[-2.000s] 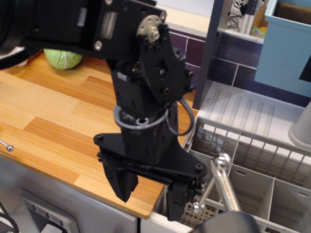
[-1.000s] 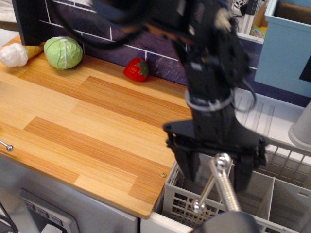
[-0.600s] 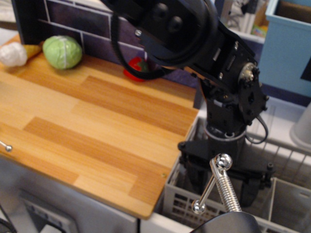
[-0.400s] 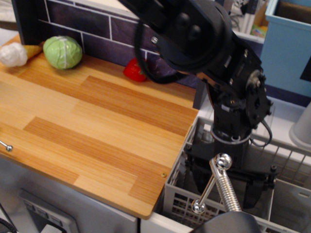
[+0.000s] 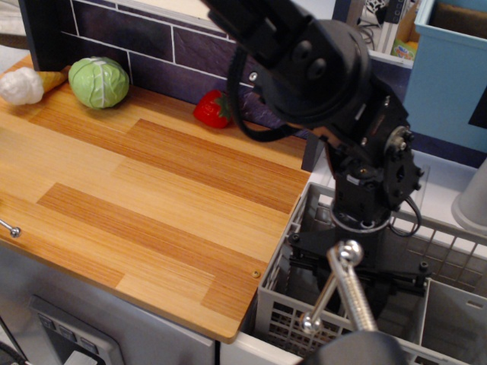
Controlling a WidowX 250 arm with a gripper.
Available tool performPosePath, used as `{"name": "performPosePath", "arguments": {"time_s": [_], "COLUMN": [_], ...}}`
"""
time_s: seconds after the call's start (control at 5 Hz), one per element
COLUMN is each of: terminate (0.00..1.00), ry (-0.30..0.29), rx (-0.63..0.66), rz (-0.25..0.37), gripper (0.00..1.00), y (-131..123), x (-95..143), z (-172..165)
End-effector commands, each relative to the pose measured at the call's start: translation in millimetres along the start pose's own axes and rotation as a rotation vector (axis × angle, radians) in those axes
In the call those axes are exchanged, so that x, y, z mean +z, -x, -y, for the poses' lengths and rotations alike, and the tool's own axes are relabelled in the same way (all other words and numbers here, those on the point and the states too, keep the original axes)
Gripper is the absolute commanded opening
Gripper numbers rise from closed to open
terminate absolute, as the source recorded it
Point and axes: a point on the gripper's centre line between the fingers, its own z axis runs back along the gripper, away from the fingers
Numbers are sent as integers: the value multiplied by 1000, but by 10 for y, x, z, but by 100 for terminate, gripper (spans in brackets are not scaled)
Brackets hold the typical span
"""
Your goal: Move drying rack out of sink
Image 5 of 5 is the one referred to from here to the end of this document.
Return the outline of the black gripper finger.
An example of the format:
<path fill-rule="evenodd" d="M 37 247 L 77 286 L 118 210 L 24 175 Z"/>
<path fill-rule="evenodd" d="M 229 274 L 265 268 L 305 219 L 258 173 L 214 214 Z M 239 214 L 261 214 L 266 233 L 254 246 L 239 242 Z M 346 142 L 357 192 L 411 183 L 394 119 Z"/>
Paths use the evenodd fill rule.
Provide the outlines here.
<path fill-rule="evenodd" d="M 337 313 L 341 305 L 338 281 L 333 273 L 323 282 L 323 288 L 314 305 L 315 313 L 322 313 L 325 309 Z"/>
<path fill-rule="evenodd" d="M 384 311 L 389 297 L 397 294 L 397 286 L 392 283 L 368 284 L 365 289 L 365 294 L 373 317 L 378 319 Z"/>

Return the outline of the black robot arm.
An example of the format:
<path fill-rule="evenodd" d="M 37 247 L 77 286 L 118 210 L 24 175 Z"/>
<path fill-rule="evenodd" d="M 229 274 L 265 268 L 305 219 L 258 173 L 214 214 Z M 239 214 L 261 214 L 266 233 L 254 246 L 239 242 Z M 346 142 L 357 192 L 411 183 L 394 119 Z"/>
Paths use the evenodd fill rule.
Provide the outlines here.
<path fill-rule="evenodd" d="M 291 1 L 209 1 L 209 18 L 237 44 L 228 71 L 231 116 L 254 141 L 271 142 L 307 130 L 326 148 L 336 182 L 328 230 L 295 233 L 291 263 L 323 283 L 331 276 L 327 251 L 340 241 L 364 248 L 358 274 L 374 316 L 398 291 L 423 295 L 426 262 L 393 263 L 384 235 L 391 215 L 420 189 L 408 114 L 373 72 L 368 48 L 349 25 L 320 21 Z M 238 100 L 248 59 L 257 62 L 254 90 L 280 118 L 268 131 L 248 128 Z"/>

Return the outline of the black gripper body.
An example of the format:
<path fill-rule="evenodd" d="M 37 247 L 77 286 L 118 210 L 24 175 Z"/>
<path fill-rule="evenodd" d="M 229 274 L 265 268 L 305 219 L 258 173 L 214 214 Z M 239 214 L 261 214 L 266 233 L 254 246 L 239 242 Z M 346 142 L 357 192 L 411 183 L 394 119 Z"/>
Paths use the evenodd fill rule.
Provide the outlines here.
<path fill-rule="evenodd" d="M 376 233 L 353 233 L 333 224 L 315 224 L 312 230 L 290 233 L 291 264 L 311 271 L 321 290 L 331 272 L 326 254 L 340 240 L 355 240 L 364 250 L 356 273 L 367 288 L 384 282 L 390 295 L 425 295 L 426 278 L 431 275 L 429 264 L 407 252 L 403 247 L 406 239 L 387 228 Z"/>

